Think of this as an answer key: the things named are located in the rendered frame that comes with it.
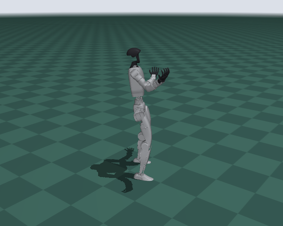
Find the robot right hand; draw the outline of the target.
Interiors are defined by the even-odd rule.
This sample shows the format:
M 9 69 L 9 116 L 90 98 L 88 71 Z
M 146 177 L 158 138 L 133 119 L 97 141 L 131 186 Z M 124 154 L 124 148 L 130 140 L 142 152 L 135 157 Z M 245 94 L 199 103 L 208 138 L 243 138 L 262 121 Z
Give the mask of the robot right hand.
M 164 82 L 166 80 L 166 78 L 168 77 L 170 71 L 169 71 L 169 68 L 166 68 L 166 71 L 165 69 L 163 68 L 164 70 L 164 73 L 163 71 L 161 70 L 162 72 L 162 76 L 160 77 L 160 75 L 158 75 L 159 79 L 158 79 L 158 83 L 160 84 L 161 82 Z

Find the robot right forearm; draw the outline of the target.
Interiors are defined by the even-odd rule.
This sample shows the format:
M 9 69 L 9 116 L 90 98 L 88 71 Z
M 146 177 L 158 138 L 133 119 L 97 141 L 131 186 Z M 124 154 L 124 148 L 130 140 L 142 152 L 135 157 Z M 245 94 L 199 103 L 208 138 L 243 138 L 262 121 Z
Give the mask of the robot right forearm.
M 161 82 L 161 83 L 159 84 L 159 83 L 158 83 L 158 79 L 157 79 L 156 81 L 152 82 L 150 85 L 146 86 L 146 87 L 145 87 L 145 90 L 146 90 L 147 92 L 153 91 L 153 90 L 155 90 L 157 87 L 159 87 L 162 83 L 164 83 L 164 82 Z

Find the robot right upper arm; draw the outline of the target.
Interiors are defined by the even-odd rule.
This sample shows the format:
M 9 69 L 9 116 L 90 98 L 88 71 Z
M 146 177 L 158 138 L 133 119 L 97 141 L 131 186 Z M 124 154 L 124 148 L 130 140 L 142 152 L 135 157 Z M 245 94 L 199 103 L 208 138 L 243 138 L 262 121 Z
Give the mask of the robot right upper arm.
M 130 72 L 130 75 L 133 79 L 135 79 L 144 89 L 146 86 L 150 85 L 146 83 L 146 81 L 144 80 L 144 78 L 140 75 L 140 73 L 136 70 L 136 69 L 133 69 L 131 72 Z

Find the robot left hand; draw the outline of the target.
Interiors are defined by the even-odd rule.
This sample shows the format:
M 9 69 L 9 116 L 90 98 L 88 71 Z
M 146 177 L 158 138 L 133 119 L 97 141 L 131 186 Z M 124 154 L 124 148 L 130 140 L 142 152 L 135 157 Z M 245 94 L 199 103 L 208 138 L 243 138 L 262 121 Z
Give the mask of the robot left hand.
M 151 72 L 150 70 L 149 70 L 149 72 L 150 72 L 151 75 L 152 75 L 152 74 L 155 74 L 156 77 L 157 77 L 158 72 L 159 72 L 159 68 L 158 68 L 158 71 L 157 71 L 157 67 L 156 67 L 156 72 L 155 72 L 155 67 L 154 67 L 154 71 L 153 71 L 153 67 L 152 67 L 152 72 Z

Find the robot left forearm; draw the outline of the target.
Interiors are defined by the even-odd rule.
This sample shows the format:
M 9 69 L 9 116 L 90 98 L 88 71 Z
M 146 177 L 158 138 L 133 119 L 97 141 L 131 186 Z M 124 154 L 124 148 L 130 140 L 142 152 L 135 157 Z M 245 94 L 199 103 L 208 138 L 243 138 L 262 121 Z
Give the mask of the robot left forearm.
M 147 80 L 147 82 L 152 83 L 152 82 L 154 82 L 154 81 L 156 81 L 156 75 L 155 75 L 155 74 L 152 74 L 152 75 L 151 75 L 151 78 L 150 78 L 149 80 Z

